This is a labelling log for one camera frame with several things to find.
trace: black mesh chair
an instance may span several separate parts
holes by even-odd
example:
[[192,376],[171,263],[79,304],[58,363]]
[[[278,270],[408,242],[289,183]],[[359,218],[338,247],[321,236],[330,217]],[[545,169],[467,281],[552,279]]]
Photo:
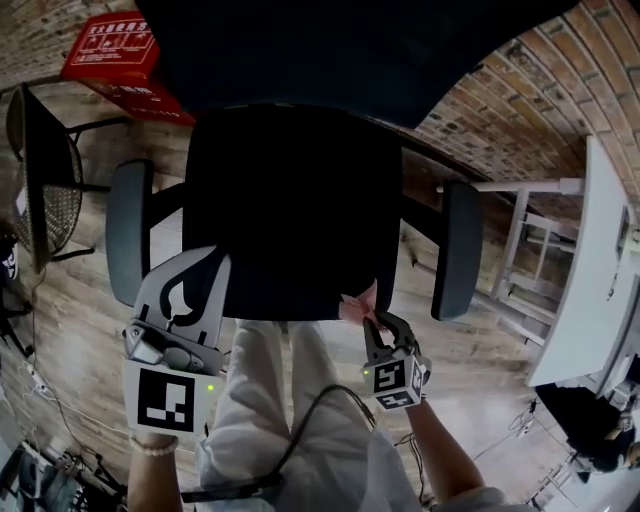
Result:
[[[215,244],[231,257],[226,316],[335,319],[341,294],[374,279],[386,310],[404,217],[440,245],[432,316],[464,314],[482,248],[477,191],[445,185],[441,212],[403,198],[400,139],[353,114],[413,127],[487,53],[575,3],[139,0],[165,83],[200,115],[184,184],[152,194],[149,161],[116,171],[115,296],[135,302],[150,228],[183,207],[183,250]],[[185,276],[188,306],[215,271]]]
[[76,143],[86,130],[128,120],[116,117],[66,128],[26,84],[16,87],[6,116],[9,146],[20,166],[14,180],[13,224],[31,252],[36,272],[56,258],[93,252],[87,249],[55,256],[73,234],[82,193],[109,191],[108,187],[84,183]]

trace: chair armrest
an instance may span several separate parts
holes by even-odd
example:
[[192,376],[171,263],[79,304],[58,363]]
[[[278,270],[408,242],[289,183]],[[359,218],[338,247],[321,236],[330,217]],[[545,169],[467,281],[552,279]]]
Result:
[[107,264],[116,299],[133,306],[142,280],[149,273],[153,226],[182,208],[182,184],[152,194],[155,167],[150,160],[120,165],[107,201]]
[[464,315],[480,271],[480,193],[465,183],[448,182],[443,191],[442,213],[404,197],[402,218],[440,246],[431,316],[452,320]]

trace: red fire extinguisher box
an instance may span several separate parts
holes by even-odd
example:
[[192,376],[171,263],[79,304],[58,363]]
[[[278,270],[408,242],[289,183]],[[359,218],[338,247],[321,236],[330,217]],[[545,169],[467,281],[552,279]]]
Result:
[[90,18],[61,77],[80,82],[139,119],[191,125],[158,73],[158,44],[139,11]]

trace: white desk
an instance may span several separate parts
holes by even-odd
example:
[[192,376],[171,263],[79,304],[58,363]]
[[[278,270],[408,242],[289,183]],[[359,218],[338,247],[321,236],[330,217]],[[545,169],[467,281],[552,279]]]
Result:
[[[636,306],[636,275],[628,262],[621,261],[620,247],[626,225],[635,224],[636,216],[599,141],[593,136],[587,137],[584,180],[485,182],[473,183],[473,186],[481,192],[517,193],[507,245],[491,294],[477,290],[474,300],[498,313],[507,325],[540,345],[541,351],[527,384],[539,386],[565,381],[603,369],[605,372],[601,377],[611,381],[609,372],[616,366]],[[529,195],[536,192],[583,195],[580,229],[528,213]],[[514,257],[525,226],[545,232],[544,238],[533,237],[536,243],[542,244],[534,278],[513,272]],[[552,240],[552,233],[562,239]],[[539,279],[550,247],[573,254],[564,291]],[[547,310],[523,298],[511,299],[509,290],[514,284],[559,298],[557,310]],[[603,389],[606,388],[606,382],[599,382]]]
[[530,373],[538,386],[604,368],[626,327],[636,287],[620,261],[622,223],[635,222],[620,178],[599,142],[587,139],[587,176],[580,231],[555,322]]

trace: bracelet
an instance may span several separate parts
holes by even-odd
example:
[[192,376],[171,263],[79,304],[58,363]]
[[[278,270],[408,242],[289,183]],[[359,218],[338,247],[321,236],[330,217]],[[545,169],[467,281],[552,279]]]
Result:
[[147,455],[148,457],[163,457],[164,455],[169,455],[176,451],[178,442],[178,438],[176,437],[166,448],[149,448],[148,446],[140,444],[140,442],[134,436],[129,436],[129,444],[131,444],[131,446],[133,446],[140,453]]

